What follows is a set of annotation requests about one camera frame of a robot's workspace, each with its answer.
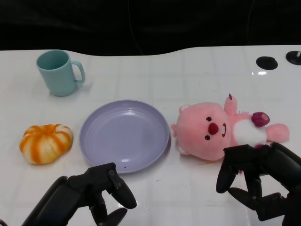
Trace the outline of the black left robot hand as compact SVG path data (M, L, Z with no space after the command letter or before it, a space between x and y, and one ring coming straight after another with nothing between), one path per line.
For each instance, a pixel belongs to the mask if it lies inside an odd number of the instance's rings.
M102 192L106 191L121 208L107 212ZM25 226L65 226L77 209L89 207L98 226L117 226L128 209L137 206L136 199L118 175L115 163L88 168L77 176L61 176L47 190L24 221Z

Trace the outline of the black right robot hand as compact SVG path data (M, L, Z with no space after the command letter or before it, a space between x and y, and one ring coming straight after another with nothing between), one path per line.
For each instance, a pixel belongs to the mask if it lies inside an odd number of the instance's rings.
M287 197L280 193L263 196L260 177L264 175L287 189ZM301 159L279 143L225 148L216 191L229 192L256 211L260 221L283 216L284 226L301 224Z

